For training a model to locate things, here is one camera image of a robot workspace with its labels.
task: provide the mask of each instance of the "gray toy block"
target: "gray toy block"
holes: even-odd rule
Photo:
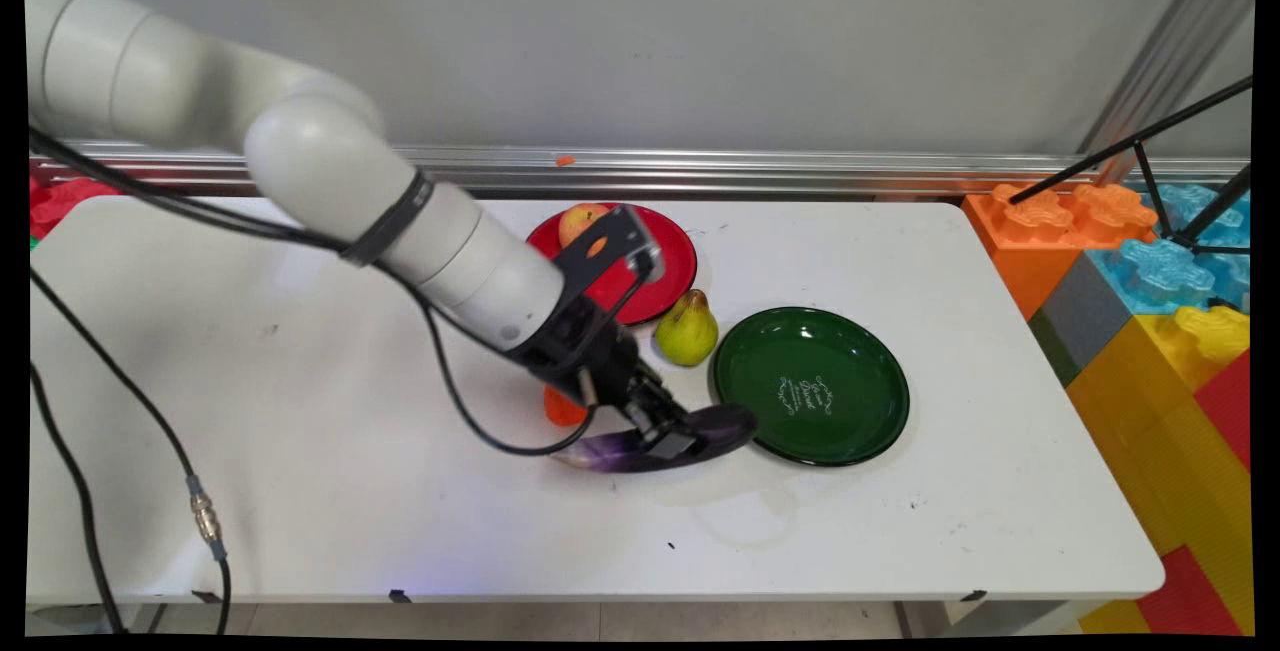
[[[1041,312],[1079,370],[1088,367],[1133,317],[1088,255],[1075,258]]]

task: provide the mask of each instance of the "red plate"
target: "red plate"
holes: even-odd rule
[[[602,205],[613,208],[616,205]],[[632,205],[640,221],[649,228],[654,240],[662,249],[663,263],[667,265],[667,274],[658,281],[645,283],[631,295],[626,306],[618,312],[618,324],[631,326],[631,324],[644,324],[646,320],[658,318],[663,315],[681,294],[689,292],[694,285],[694,276],[698,272],[698,255],[694,253],[694,242],[687,233],[677,226],[671,219],[644,206]],[[526,242],[549,260],[559,253],[559,217],[563,212],[553,215],[530,233]],[[613,304],[626,294],[627,288],[636,281],[635,274],[627,271],[625,260],[618,260],[604,271],[600,278],[586,290],[586,295],[603,310],[613,308]]]

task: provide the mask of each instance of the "plate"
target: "plate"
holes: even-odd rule
[[[616,205],[603,206],[613,208]],[[623,326],[644,324],[646,320],[660,317],[685,292],[689,292],[689,288],[694,285],[694,276],[698,274],[698,255],[694,253],[694,242],[689,239],[684,228],[653,208],[631,206],[653,235],[653,240],[658,242],[667,272],[658,281],[645,283],[644,286],[640,286],[635,295],[631,295],[631,301],[627,301],[627,304],[618,310],[617,320]],[[539,224],[526,239],[531,247],[539,249],[549,260],[556,258],[561,251],[559,217],[562,214],[553,215]],[[618,260],[617,263],[611,265],[608,271],[595,279],[595,283],[588,288],[586,295],[595,301],[600,308],[612,310],[622,294],[626,294],[627,288],[635,283],[635,274],[627,271],[625,260]]]
[[[799,306],[730,329],[712,373],[722,402],[755,411],[755,443],[788,460],[845,467],[883,454],[906,426],[897,359],[851,320]]]

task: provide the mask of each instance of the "green plate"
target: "green plate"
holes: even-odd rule
[[[822,310],[768,310],[732,327],[712,361],[722,402],[755,411],[755,443],[818,467],[861,463],[906,426],[906,377],[879,338]]]

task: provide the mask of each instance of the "toy block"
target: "toy block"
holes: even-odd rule
[[[1084,633],[1151,633],[1138,601],[1112,601],[1080,619]]]
[[[1116,333],[1093,363],[1079,372],[1120,440],[1133,443],[1171,409],[1192,399],[1192,390],[1171,367],[1138,317]]]
[[[1101,266],[1088,255],[1075,258],[1070,271],[1041,306],[1041,313],[1079,370],[1088,367],[1089,361],[1133,317],[1124,301],[1111,292]]]
[[[1199,391],[1196,402],[1235,457],[1249,467],[1249,352],[1231,361]]]
[[[1252,636],[1249,473],[1194,399],[1170,411],[1129,448],[1235,624]]]
[[[1120,434],[1116,434],[1115,427],[1107,420],[1106,404],[1100,402],[1089,379],[1075,379],[1066,388],[1066,395],[1070,396],[1084,427],[1093,437],[1093,444],[1098,448],[1102,459],[1106,460],[1107,468],[1111,469],[1116,486],[1129,501],[1129,508],[1133,509],[1134,515],[1138,515],[1138,523],[1142,524],[1142,529],[1147,533],[1156,554],[1164,556],[1187,542],[1174,528],[1164,506],[1160,505],[1160,499],[1152,490],[1151,482],[1142,475],[1142,469],[1120,439]]]
[[[1101,247],[1144,238],[1158,221],[1156,212],[1142,205],[1142,196],[1124,185],[1076,185],[1066,206],[1075,231]]]
[[[1174,315],[1139,315],[1138,324],[1190,391],[1199,391],[1249,347],[1249,317],[1226,306],[1183,306]]]
[[[1085,251],[1102,263],[1102,276],[1134,315],[1170,315],[1180,306],[1201,306],[1213,294],[1213,274],[1196,265],[1192,251],[1157,238],[1151,244],[1125,240],[1119,249]]]
[[[1152,633],[1240,636],[1240,628],[1213,592],[1193,551],[1184,546],[1161,561],[1165,586],[1137,601]]]
[[[1057,196],[1048,192],[1019,206],[1002,205],[992,196],[969,194],[960,206],[1024,318],[1036,313],[1080,253],[1078,247],[1061,242],[1066,230],[1059,224],[1070,223],[1068,210],[1047,212],[1043,203],[1023,208],[1042,197],[1056,205]],[[1010,217],[1006,210],[1015,210],[1015,214]]]
[[[1216,191],[1206,189],[1202,185],[1194,185],[1194,183],[1161,183],[1156,185],[1160,191],[1160,200],[1165,203],[1165,212],[1169,214],[1169,223],[1174,228],[1184,228],[1188,223],[1204,210],[1204,206],[1210,205],[1210,201],[1215,200],[1217,196]],[[1226,208],[1220,217],[1216,217],[1213,223],[1208,224],[1208,228],[1199,235],[1199,242],[1203,246],[1238,246],[1244,247],[1249,244],[1249,226],[1248,226],[1248,214],[1249,214],[1249,194],[1245,192],[1239,200]],[[1143,205],[1151,208],[1151,197],[1143,194]],[[1156,231],[1164,233],[1164,228],[1160,223],[1156,223]]]
[[[987,248],[1024,318],[1052,294],[1080,249],[1114,249],[1126,238],[1155,238],[1156,215],[1123,185],[1079,185],[1070,196],[1043,191],[1020,205],[1024,185],[1001,183],[965,196],[961,208]]]
[[[1248,255],[1199,255],[1196,256],[1196,265],[1213,274],[1213,294],[1249,313],[1244,303],[1249,292]]]
[[[1057,381],[1062,388],[1068,386],[1074,381],[1076,373],[1080,372],[1080,367],[1075,365],[1071,359],[1070,352],[1062,345],[1061,338],[1057,336],[1053,325],[1048,322],[1044,317],[1043,310],[1032,315],[1028,320],[1028,326],[1032,327],[1032,335],[1036,336],[1041,350],[1044,353],[1044,358],[1048,359],[1050,367],[1053,370]]]

